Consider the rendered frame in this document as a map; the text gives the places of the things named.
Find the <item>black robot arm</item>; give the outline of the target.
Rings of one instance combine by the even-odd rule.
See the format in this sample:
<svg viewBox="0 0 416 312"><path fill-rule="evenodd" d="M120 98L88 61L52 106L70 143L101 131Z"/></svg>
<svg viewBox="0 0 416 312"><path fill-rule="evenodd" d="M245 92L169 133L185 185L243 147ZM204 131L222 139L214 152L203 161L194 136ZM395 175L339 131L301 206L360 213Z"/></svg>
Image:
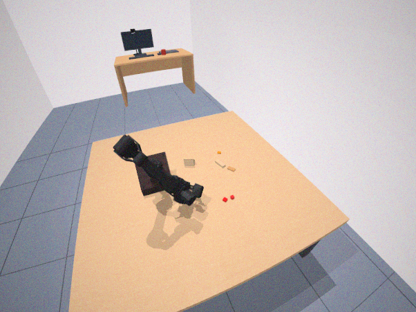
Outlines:
<svg viewBox="0 0 416 312"><path fill-rule="evenodd" d="M140 144L130 137L129 134L122 136L113 146L113 149L120 158L134 162L138 167L142 167L148 176L158 179L163 190L170 194L174 201L190 206L196 200L197 196L186 188L186 184L182 179L163 172L162 163L154 158L149 160L142 153ZM130 158L133 158L133 160Z"/></svg>

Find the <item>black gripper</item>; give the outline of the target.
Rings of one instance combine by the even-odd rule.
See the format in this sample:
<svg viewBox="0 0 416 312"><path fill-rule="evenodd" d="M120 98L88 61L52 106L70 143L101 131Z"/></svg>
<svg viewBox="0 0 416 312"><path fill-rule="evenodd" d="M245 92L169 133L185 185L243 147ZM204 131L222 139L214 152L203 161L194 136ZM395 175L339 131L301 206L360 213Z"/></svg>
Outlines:
<svg viewBox="0 0 416 312"><path fill-rule="evenodd" d="M180 179L182 179L182 178L180 178ZM195 183L195 185L191 185L189 182L186 182L185 180L183 180L183 181L186 184L186 188L189 189L189 190L192 190L192 192L197 196L196 198L200 198L202 196L202 191L204 189L204 186L198 185L196 183Z"/></svg>

